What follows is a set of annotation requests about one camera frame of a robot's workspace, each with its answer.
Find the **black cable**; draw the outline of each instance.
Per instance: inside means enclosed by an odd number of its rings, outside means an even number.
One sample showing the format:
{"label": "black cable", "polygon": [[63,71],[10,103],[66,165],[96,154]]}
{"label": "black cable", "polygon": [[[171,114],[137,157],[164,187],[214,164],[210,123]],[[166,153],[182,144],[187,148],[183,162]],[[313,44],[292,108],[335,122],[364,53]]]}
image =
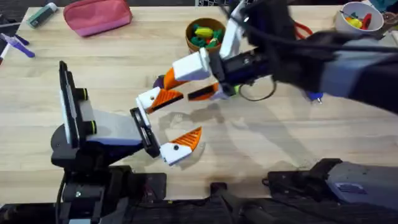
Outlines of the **black cable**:
{"label": "black cable", "polygon": [[307,49],[318,49],[318,50],[347,50],[347,51],[366,51],[366,52],[384,52],[384,53],[398,53],[398,48],[393,47],[373,47],[373,46],[340,46],[340,45],[331,45],[331,44],[308,44],[306,42],[295,41],[295,40],[287,40],[280,38],[278,36],[267,34],[253,26],[247,25],[243,21],[240,21],[236,17],[232,16],[225,7],[220,4],[220,0],[216,0],[218,6],[223,11],[223,13],[228,17],[228,19],[232,19],[235,21],[240,27],[242,27],[246,32],[250,32],[258,37],[262,37],[268,41],[274,42],[276,44],[289,45],[291,47],[300,47]]}
{"label": "black cable", "polygon": [[294,208],[294,209],[296,209],[296,210],[298,210],[298,211],[300,211],[302,213],[305,213],[307,215],[311,215],[313,217],[320,218],[322,220],[335,222],[335,223],[340,223],[340,224],[352,224],[352,223],[349,223],[349,222],[346,222],[346,221],[343,221],[343,220],[337,220],[335,218],[328,217],[328,216],[319,214],[317,212],[313,212],[313,211],[310,211],[310,210],[307,210],[307,209],[304,209],[304,208],[300,208],[300,207],[298,207],[296,205],[293,205],[293,204],[288,203],[288,202],[283,202],[283,201],[277,200],[275,198],[267,198],[266,200],[269,200],[269,201],[274,202],[274,203],[279,203],[279,204],[285,205],[285,206],[290,207],[290,208]]}
{"label": "black cable", "polygon": [[242,86],[244,86],[244,85],[245,84],[242,84],[242,85],[239,86],[238,93],[239,93],[240,96],[242,96],[242,98],[244,98],[245,100],[251,101],[251,102],[257,102],[257,101],[265,100],[265,99],[268,99],[268,98],[272,97],[273,94],[275,93],[276,87],[277,87],[276,81],[272,80],[272,90],[271,90],[271,92],[268,95],[266,95],[266,96],[264,96],[264,97],[262,97],[260,99],[250,99],[247,96],[243,95],[243,93],[242,93]]}
{"label": "black cable", "polygon": [[63,173],[60,188],[58,189],[57,201],[55,202],[55,224],[59,224],[60,221],[59,213],[60,213],[61,196],[64,185],[65,185],[65,172]]}

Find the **purple marker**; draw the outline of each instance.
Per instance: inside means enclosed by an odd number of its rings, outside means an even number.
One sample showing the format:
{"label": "purple marker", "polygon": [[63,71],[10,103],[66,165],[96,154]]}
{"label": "purple marker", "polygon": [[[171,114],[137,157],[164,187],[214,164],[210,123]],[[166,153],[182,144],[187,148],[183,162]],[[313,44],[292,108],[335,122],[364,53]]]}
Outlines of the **purple marker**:
{"label": "purple marker", "polygon": [[0,39],[6,41],[8,44],[10,44],[11,46],[13,46],[16,49],[20,50],[21,52],[24,52],[26,54],[26,56],[28,56],[30,58],[34,58],[35,57],[35,53],[33,53],[30,50],[28,50],[15,37],[9,37],[6,34],[0,34]]}

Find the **pink pouch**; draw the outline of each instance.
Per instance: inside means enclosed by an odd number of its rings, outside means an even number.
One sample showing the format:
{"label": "pink pouch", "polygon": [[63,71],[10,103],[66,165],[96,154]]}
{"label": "pink pouch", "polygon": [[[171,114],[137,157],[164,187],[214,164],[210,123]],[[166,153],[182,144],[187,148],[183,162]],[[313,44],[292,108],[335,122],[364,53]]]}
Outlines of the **pink pouch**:
{"label": "pink pouch", "polygon": [[132,14],[125,0],[82,0],[63,10],[65,21],[84,37],[129,24]]}

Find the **green marker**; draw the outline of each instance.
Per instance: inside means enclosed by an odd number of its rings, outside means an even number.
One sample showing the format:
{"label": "green marker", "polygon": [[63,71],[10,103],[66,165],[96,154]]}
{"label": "green marker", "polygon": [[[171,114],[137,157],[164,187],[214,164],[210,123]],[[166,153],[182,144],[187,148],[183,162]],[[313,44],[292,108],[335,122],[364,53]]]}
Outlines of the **green marker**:
{"label": "green marker", "polygon": [[52,15],[54,15],[57,10],[58,7],[54,3],[50,2],[36,12],[33,16],[30,16],[26,23],[31,28],[35,29],[47,21]]}

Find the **table surface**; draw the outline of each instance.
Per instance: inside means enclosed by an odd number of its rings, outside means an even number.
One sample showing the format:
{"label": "table surface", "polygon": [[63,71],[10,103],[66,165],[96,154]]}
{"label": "table surface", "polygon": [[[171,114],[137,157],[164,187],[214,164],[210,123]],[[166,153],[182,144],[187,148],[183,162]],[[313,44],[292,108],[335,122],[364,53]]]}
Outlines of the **table surface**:
{"label": "table surface", "polygon": [[[294,6],[292,16],[314,31],[333,26],[339,6]],[[30,8],[26,20],[38,8]],[[132,7],[133,22],[89,38],[77,36],[62,9],[37,30],[23,23],[18,34],[31,42],[35,59],[10,49],[0,66],[0,202],[54,202],[62,170],[51,164],[50,138],[62,124],[58,61],[77,86],[88,89],[96,110],[129,116],[135,98],[151,88],[171,63],[188,54],[184,30],[199,17],[226,22],[216,7]],[[242,49],[250,48],[243,44]],[[187,83],[187,94],[205,83]],[[271,90],[260,80],[247,94]],[[202,126],[198,148],[177,166],[144,151],[117,164],[137,172],[165,172],[167,198],[203,198],[211,182],[229,183],[238,195],[268,194],[261,179],[270,170],[309,169],[324,157],[398,165],[398,117],[361,103],[324,96],[307,102],[300,90],[278,85],[275,95],[253,103],[178,101],[150,115],[161,142]]]}

